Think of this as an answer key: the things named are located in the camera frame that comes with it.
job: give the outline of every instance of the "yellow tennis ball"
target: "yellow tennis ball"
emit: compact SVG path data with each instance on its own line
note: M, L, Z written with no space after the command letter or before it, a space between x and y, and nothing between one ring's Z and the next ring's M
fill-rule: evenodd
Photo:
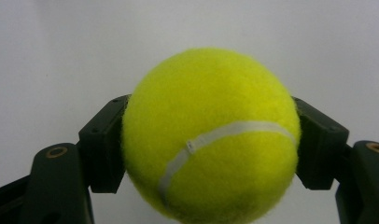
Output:
M123 116L131 180L182 223L248 223L282 197L300 123L286 88L249 56L189 49L152 69Z

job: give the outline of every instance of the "ball seam line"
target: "ball seam line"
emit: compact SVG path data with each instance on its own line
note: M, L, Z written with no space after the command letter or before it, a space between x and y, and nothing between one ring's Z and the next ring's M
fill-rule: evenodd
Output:
M223 137L237 135L250 132L273 132L280 133L289 138L293 145L297 145L297 141L293 134L280 124L272 121L235 121L227 125L218 127L208 133L202 133L195 139L189 140L184 148L181 148L177 155L170 160L165 169L165 173L160 178L158 192L160 193L163 205L169 210L166 193L171 184L173 175L187 162L191 154L194 154L200 148L206 147Z

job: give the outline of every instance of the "tennis ball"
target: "tennis ball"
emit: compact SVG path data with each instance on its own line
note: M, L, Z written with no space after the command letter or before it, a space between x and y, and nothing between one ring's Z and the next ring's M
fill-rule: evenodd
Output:
M123 115L124 162L182 223L248 223L292 181L300 123L287 89L249 56L189 49L152 69Z

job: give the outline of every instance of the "white seam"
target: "white seam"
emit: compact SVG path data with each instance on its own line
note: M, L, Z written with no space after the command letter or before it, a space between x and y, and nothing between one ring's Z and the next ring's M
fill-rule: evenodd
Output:
M295 137L278 123L271 121L235 121L221 126L208 133L203 133L193 140L187 142L187 146L182 148L177 155L167 163L165 173L160 179L158 191L166 209L166 193L169 189L173 175L187 162L191 154L196 153L200 148L206 147L223 137L249 132L273 132L283 134L288 137L294 145L297 145Z

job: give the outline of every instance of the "white backdrop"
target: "white backdrop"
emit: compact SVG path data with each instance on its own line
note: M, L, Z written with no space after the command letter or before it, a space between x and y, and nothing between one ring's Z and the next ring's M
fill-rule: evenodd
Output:
M44 147L76 143L109 100L161 60L215 46L253 55L302 98L379 141L379 0L0 0L0 187L30 172ZM295 178L256 223L339 223L330 191ZM96 223L176 223L125 176L92 194Z

